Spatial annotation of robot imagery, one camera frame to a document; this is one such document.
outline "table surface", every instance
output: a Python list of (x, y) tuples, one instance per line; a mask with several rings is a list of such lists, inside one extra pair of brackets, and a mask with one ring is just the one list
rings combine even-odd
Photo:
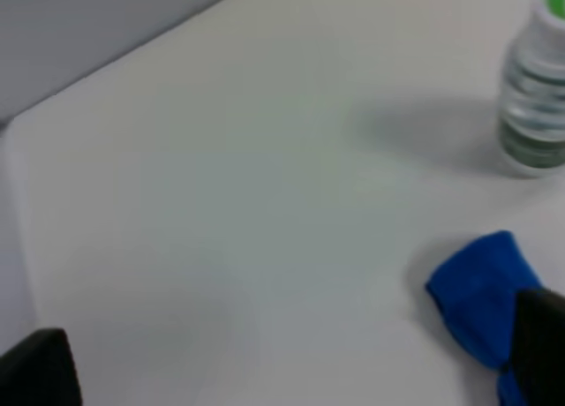
[(227, 0), (3, 143), (41, 325), (88, 405), (495, 405), (422, 290), (514, 230), (565, 289), (562, 178), (501, 171), (528, 0)]

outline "white table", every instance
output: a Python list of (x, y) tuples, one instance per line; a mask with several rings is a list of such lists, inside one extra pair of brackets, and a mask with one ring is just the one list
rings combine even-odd
[(528, 0), (228, 0), (4, 139), (42, 326), (86, 405), (494, 405), (422, 290), (516, 232), (565, 290), (560, 178), (498, 173)]

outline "gray wall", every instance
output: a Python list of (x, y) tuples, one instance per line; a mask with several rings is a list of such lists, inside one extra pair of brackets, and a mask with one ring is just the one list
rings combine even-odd
[(0, 0), (0, 119), (217, 1)]

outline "bottle cap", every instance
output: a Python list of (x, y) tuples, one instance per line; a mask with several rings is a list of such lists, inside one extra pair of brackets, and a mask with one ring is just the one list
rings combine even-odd
[(565, 0), (535, 0), (530, 24), (516, 43), (527, 71), (565, 80)]

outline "plastic bottle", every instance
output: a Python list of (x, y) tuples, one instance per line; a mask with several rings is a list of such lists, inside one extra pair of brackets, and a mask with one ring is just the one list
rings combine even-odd
[(565, 168), (565, 0), (536, 0), (508, 51), (498, 136), (504, 157), (523, 175)]

